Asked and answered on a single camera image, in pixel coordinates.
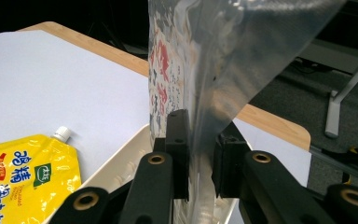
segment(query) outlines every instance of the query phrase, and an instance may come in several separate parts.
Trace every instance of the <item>screw hole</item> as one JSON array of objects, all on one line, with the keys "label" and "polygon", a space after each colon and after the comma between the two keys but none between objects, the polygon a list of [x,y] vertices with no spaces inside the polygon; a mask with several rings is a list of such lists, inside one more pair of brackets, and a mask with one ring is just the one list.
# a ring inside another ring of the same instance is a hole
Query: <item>screw hole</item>
[{"label": "screw hole", "polygon": [[271,161],[271,158],[267,154],[263,153],[255,153],[253,155],[253,159],[261,163],[268,163]]},{"label": "screw hole", "polygon": [[341,197],[347,202],[358,206],[358,191],[353,189],[343,189]]},{"label": "screw hole", "polygon": [[97,204],[98,200],[99,196],[95,192],[85,192],[77,196],[74,201],[74,208],[78,211],[87,210]]},{"label": "screw hole", "polygon": [[148,161],[150,164],[162,164],[163,162],[165,162],[165,158],[160,155],[155,155],[149,157]]}]

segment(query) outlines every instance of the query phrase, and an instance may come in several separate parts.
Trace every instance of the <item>wooden table edge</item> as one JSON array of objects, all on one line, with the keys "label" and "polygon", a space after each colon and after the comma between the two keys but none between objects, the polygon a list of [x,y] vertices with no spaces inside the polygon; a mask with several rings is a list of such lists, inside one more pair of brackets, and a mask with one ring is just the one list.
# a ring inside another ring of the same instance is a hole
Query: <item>wooden table edge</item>
[{"label": "wooden table edge", "polygon": [[[115,49],[99,40],[83,35],[54,21],[41,22],[20,31],[34,30],[42,30],[55,35],[82,49],[91,51],[107,60],[148,77],[149,66],[146,60],[137,58],[120,49]],[[310,133],[304,127],[289,120],[282,119],[252,105],[246,105],[237,118],[304,150],[308,151],[310,149]]]}]

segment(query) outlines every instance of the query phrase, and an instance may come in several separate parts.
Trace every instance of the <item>plastic packaging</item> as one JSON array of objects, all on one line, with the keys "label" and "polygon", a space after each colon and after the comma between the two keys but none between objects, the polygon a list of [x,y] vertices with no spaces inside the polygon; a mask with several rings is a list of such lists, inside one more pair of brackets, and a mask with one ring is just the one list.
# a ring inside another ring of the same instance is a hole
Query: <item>plastic packaging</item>
[{"label": "plastic packaging", "polygon": [[176,223],[213,222],[215,137],[307,46],[343,3],[149,1],[152,142],[165,136],[167,114],[184,108],[189,115],[190,201],[176,202]]},{"label": "plastic packaging", "polygon": [[76,150],[57,138],[0,144],[0,223],[42,223],[80,184]]}]

